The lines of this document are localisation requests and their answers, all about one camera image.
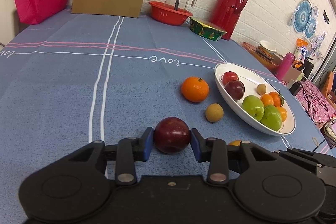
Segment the brown longan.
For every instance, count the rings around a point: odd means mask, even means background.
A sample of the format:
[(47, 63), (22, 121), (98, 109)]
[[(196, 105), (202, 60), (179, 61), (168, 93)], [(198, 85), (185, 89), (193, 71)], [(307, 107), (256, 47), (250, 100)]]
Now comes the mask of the brown longan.
[(217, 104), (210, 104), (205, 111), (206, 119), (211, 123), (216, 123), (224, 117), (223, 108)]
[(256, 88), (256, 91), (259, 95), (264, 95), (266, 93), (266, 85), (265, 84), (259, 84)]

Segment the dark red plum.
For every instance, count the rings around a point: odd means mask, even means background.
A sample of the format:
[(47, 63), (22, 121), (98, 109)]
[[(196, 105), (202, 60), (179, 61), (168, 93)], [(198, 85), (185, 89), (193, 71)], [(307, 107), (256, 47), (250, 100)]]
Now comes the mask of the dark red plum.
[(191, 134), (183, 120), (167, 117), (156, 125), (153, 139), (159, 151), (174, 155), (182, 152), (190, 144)]

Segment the green apple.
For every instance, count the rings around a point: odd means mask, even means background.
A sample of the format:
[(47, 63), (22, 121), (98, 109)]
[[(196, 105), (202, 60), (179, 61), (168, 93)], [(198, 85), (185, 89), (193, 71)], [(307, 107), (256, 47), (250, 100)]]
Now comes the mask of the green apple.
[(264, 116), (264, 104), (257, 96), (246, 96), (241, 104), (241, 107), (257, 121), (260, 121)]

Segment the large orange mandarin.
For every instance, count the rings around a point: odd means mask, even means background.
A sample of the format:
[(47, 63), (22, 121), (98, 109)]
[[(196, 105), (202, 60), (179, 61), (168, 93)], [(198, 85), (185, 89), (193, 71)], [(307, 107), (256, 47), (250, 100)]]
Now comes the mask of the large orange mandarin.
[(192, 103), (203, 102), (209, 95), (208, 83), (199, 77), (188, 77), (181, 85), (182, 95)]

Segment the green mango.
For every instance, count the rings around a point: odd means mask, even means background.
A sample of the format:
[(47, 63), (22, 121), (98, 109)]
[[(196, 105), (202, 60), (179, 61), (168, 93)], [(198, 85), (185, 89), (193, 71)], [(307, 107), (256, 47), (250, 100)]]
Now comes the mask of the green mango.
[(281, 114), (275, 106), (268, 105), (264, 109), (264, 115), (260, 122), (266, 127), (278, 131), (282, 125)]

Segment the small orange front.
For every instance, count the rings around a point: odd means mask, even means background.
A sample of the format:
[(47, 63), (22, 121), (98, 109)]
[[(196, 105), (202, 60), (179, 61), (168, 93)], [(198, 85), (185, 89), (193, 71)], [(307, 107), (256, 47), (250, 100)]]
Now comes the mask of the small orange front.
[(260, 97), (260, 100), (262, 101), (264, 107), (267, 107), (269, 105), (274, 105), (273, 97), (270, 94), (264, 94)]

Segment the red tomato front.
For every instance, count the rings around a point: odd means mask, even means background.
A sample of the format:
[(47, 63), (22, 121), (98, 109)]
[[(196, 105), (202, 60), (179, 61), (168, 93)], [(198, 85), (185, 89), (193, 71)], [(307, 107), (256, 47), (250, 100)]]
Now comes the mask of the red tomato front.
[(238, 81), (239, 77), (235, 72), (232, 71), (227, 71), (226, 73), (224, 73), (224, 75), (222, 75), (222, 83), (224, 86), (226, 86), (226, 84), (228, 84), (230, 81)]

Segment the white oval plate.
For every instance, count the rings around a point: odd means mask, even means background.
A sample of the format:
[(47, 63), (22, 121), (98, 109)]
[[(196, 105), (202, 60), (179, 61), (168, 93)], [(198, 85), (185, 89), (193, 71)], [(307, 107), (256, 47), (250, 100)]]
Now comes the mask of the white oval plate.
[(217, 87), (230, 108), (253, 128), (274, 136), (294, 133), (294, 114), (279, 91), (258, 74), (232, 63), (217, 64)]

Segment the mandarin with green leaf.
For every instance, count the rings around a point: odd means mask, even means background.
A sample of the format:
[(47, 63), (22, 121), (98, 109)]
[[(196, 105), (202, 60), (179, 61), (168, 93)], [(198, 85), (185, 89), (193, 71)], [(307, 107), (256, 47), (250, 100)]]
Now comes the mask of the mandarin with green leaf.
[(284, 97), (278, 92), (270, 92), (268, 93), (273, 99), (274, 106), (282, 107), (284, 105)]

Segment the blue striped tablecloth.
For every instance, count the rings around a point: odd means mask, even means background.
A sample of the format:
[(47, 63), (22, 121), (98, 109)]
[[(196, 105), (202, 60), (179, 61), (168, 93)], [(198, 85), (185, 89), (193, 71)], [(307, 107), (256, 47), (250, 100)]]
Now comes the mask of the blue striped tablecloth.
[[(279, 90), (294, 112), (294, 133), (270, 136), (240, 119), (217, 89), (214, 68), (222, 62), (246, 67)], [(203, 102), (182, 95), (188, 77), (208, 83)], [(216, 123), (205, 116), (213, 103), (224, 110)], [(146, 15), (63, 10), (26, 28), (1, 50), (1, 223), (25, 220), (18, 189), (33, 172), (94, 140), (116, 144), (139, 136), (166, 117), (226, 142), (331, 153), (300, 103), (238, 43), (208, 41), (188, 26)]]

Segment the black power adapter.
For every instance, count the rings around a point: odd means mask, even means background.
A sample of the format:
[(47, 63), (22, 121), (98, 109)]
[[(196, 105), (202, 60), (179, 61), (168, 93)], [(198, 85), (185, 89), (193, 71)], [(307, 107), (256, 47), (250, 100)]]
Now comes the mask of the black power adapter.
[(300, 81), (296, 81), (296, 82), (294, 82), (291, 86), (290, 86), (290, 88), (289, 88), (289, 92), (292, 94), (292, 96), (296, 96), (298, 93), (299, 93), (299, 91), (302, 89), (302, 84), (301, 84), (301, 82)]

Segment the orange brown tray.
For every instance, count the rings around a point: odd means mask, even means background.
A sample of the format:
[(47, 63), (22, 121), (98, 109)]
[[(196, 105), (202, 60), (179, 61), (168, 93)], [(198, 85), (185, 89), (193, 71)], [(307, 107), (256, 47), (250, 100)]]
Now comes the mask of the orange brown tray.
[(260, 53), (258, 53), (258, 51), (256, 51), (256, 47), (249, 44), (249, 43), (243, 42), (243, 48), (245, 50), (247, 50), (262, 65), (264, 65), (264, 67), (266, 67), (266, 69), (268, 69), (272, 73), (275, 73), (275, 71), (278, 68), (278, 65), (276, 63), (274, 63), (273, 60), (269, 60), (266, 57), (264, 57), (263, 55), (261, 55)]

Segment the pink water bottle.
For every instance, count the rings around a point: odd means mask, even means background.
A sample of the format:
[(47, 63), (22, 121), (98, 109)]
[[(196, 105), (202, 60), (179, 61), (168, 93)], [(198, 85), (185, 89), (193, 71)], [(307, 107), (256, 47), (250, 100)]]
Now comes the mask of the pink water bottle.
[(279, 81), (282, 81), (287, 71), (292, 66), (292, 63), (295, 61), (295, 57), (292, 53), (288, 52), (282, 59), (276, 55), (274, 60), (278, 65), (275, 71), (275, 76)]

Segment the red plastic basket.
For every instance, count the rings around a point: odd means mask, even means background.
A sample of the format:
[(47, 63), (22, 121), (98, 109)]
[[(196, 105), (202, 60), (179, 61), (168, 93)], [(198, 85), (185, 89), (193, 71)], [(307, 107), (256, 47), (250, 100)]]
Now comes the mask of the red plastic basket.
[(149, 1), (151, 5), (151, 17), (158, 22), (172, 26), (182, 25), (188, 17), (193, 14), (187, 10), (174, 9), (172, 5), (166, 5), (163, 2)]

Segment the red thermos jug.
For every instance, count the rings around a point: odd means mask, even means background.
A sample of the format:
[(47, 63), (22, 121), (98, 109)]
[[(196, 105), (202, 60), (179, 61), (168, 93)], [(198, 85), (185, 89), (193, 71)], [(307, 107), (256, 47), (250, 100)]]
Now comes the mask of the red thermos jug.
[(248, 0), (218, 0), (210, 16), (210, 22), (226, 31), (222, 36), (230, 40), (240, 14)]

